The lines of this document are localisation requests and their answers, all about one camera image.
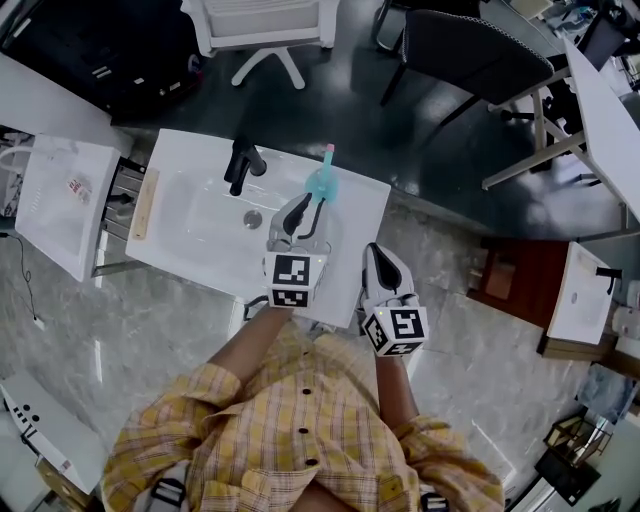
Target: teal brush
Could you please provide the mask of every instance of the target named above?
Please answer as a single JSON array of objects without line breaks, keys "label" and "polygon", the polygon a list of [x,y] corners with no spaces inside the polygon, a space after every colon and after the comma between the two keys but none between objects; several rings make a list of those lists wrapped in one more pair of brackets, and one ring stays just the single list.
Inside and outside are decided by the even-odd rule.
[{"label": "teal brush", "polygon": [[331,170],[331,160],[333,159],[334,151],[335,146],[328,144],[322,167],[309,176],[305,183],[304,190],[305,192],[311,192],[312,199],[315,203],[319,203],[323,199],[325,199],[327,203],[331,203],[338,195],[338,178],[336,178]]}]

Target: white office chair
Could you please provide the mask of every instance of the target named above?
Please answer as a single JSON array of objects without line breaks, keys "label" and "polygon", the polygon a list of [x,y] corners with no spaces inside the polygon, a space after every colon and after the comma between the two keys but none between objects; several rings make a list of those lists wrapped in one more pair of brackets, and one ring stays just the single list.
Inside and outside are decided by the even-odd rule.
[{"label": "white office chair", "polygon": [[271,54],[284,64],[296,89],[304,80],[288,46],[320,43],[333,48],[340,0],[182,0],[196,30],[200,53],[213,57],[218,49],[260,48],[231,79],[238,86]]}]

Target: power plug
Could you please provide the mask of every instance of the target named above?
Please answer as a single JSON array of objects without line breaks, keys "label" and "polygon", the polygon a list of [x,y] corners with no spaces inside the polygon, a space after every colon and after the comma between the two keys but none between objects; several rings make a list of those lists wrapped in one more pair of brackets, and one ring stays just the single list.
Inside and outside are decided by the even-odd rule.
[{"label": "power plug", "polygon": [[33,317],[33,323],[36,324],[36,326],[38,327],[38,329],[40,329],[41,331],[46,330],[47,326],[45,325],[44,321],[42,321],[40,318],[38,318],[37,316]]}]

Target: dark floor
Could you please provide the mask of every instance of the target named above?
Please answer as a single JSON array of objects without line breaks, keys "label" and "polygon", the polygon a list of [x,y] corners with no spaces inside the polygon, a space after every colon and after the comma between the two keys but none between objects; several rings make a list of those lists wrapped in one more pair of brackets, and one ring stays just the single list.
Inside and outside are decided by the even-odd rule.
[{"label": "dark floor", "polygon": [[[573,157],[565,157],[568,161],[552,172],[481,190],[484,177],[531,154],[529,123],[505,124],[481,102],[430,137],[468,94],[414,72],[405,74],[391,102],[380,107],[397,62],[376,52],[369,40],[379,4],[342,0],[333,51],[318,46],[291,49],[307,81],[303,91],[293,88],[275,57],[234,88],[231,77],[251,52],[220,52],[205,59],[205,79],[195,93],[157,115],[116,124],[229,138],[245,133],[258,145],[318,159],[324,145],[332,142],[336,165],[386,181],[500,234],[568,238],[618,227],[617,203],[604,187],[563,185],[581,172]],[[539,53],[558,53],[502,0],[482,3],[481,8],[483,18]],[[392,43],[401,23],[399,14],[392,16],[383,38]],[[550,32],[548,39],[559,46]]]}]

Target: forearm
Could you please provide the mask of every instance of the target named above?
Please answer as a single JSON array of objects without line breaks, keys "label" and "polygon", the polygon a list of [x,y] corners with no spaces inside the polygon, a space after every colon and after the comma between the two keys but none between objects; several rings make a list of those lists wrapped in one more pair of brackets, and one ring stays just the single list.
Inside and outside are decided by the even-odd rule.
[{"label": "forearm", "polygon": [[244,386],[292,313],[291,309],[262,308],[209,362],[233,373]]},{"label": "forearm", "polygon": [[418,415],[409,376],[399,357],[376,357],[380,417],[390,429],[404,425]]}]

